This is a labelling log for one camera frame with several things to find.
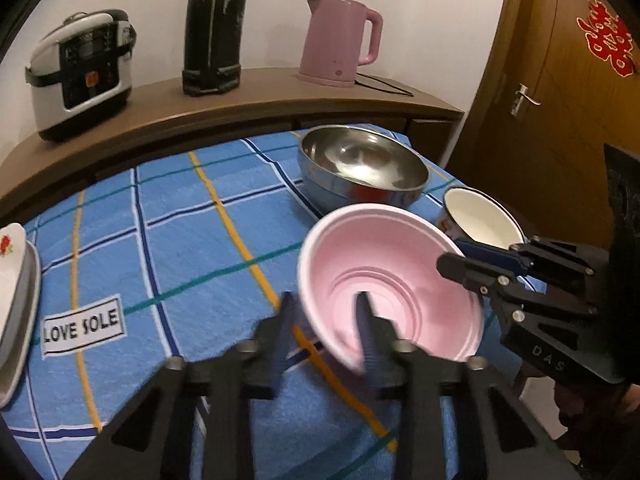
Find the blue plaid tablecloth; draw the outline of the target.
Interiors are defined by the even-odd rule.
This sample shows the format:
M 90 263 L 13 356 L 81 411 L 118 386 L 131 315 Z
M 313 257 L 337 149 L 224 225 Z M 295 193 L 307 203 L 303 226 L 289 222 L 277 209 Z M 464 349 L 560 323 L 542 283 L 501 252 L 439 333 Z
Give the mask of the blue plaid tablecloth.
M 26 370 L 2 416 L 43 479 L 62 479 L 168 356 L 224 353 L 297 289 L 320 218 L 296 160 L 305 130 L 146 162 L 24 224 L 41 261 Z M 43 356 L 43 323 L 119 296 L 124 334 Z M 301 316 L 276 400 L 254 402 L 257 479 L 393 479 L 398 406 L 376 402 Z

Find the stainless steel bowl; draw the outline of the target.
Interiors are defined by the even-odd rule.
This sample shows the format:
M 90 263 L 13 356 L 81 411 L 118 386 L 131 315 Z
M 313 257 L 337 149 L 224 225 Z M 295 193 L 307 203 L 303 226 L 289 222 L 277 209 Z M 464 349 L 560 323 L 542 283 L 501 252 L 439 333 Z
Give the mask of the stainless steel bowl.
M 299 140 L 297 161 L 305 191 L 322 212 L 360 203 L 407 208 L 430 180 L 412 148 L 357 126 L 309 129 Z

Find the red flower white plate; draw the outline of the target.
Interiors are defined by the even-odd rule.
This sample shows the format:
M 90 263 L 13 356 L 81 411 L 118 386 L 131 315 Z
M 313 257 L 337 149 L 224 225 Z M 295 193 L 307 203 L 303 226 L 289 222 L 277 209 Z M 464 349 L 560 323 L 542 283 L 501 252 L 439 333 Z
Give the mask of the red flower white plate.
M 26 281 L 22 277 L 26 254 L 26 232 L 19 223 L 1 229 L 1 363 L 12 351 L 21 317 Z

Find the brown wooden side cabinet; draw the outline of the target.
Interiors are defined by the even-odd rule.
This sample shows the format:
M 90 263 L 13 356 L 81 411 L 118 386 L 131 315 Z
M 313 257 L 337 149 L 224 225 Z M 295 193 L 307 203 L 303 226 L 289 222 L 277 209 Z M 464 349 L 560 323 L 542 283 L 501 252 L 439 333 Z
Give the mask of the brown wooden side cabinet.
M 389 94 L 372 86 L 311 84 L 292 68 L 244 70 L 220 96 L 186 96 L 179 79 L 134 89 L 127 106 L 62 143 L 33 134 L 1 165 L 1 220 L 25 222 L 98 181 L 142 162 L 243 136 L 322 122 L 457 122 L 462 110 L 412 89 Z

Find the red paper door decoration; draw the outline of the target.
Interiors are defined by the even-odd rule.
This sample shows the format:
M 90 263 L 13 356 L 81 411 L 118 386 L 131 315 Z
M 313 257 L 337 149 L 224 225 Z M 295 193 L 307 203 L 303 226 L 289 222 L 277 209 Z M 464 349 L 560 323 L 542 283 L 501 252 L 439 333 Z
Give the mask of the red paper door decoration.
M 634 40 L 622 19 L 599 0 L 589 1 L 588 9 L 588 16 L 576 18 L 576 23 L 585 35 L 590 53 L 607 62 L 622 78 L 638 73 L 638 65 L 632 56 Z

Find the pink electric kettle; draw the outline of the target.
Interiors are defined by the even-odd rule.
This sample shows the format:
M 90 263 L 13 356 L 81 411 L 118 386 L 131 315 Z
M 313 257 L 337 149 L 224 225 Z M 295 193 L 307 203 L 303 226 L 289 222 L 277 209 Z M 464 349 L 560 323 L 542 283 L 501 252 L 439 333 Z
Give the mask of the pink electric kettle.
M 308 0 L 310 21 L 298 76 L 322 86 L 349 88 L 358 68 L 378 58 L 383 17 L 356 0 Z

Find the white enamel bowl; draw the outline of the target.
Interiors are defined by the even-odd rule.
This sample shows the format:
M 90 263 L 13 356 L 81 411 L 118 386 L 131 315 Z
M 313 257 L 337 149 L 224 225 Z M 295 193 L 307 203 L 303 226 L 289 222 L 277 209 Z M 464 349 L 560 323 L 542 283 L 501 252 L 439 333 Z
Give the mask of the white enamel bowl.
M 476 188 L 448 188 L 435 224 L 453 240 L 466 237 L 501 249 L 526 242 L 523 229 L 506 207 Z

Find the silver black rice cooker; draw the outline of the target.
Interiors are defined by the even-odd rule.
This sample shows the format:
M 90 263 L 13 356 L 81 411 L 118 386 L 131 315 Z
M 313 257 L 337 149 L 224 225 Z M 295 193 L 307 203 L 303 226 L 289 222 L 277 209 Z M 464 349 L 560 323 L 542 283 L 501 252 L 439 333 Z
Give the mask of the silver black rice cooker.
M 62 142 L 127 104 L 136 42 L 119 9 L 77 12 L 40 39 L 25 79 L 41 139 Z

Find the pink plastic bowl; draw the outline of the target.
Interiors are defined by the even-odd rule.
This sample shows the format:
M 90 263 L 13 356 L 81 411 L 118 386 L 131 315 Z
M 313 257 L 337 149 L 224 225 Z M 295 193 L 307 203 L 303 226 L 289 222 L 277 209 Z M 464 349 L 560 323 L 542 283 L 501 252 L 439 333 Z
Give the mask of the pink plastic bowl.
M 465 361 L 484 332 L 475 294 L 436 268 L 459 248 L 434 224 L 381 204 L 355 204 L 326 214 L 304 239 L 297 263 L 305 318 L 330 355 L 364 372 L 356 297 L 366 292 L 375 315 L 433 356 Z

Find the black thermos flask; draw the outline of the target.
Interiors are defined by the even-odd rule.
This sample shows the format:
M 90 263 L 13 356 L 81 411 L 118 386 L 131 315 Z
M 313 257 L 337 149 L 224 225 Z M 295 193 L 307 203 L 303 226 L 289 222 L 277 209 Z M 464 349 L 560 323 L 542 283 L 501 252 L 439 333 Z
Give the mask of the black thermos flask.
M 227 93 L 240 85 L 246 0 L 188 0 L 182 88 L 188 96 Z

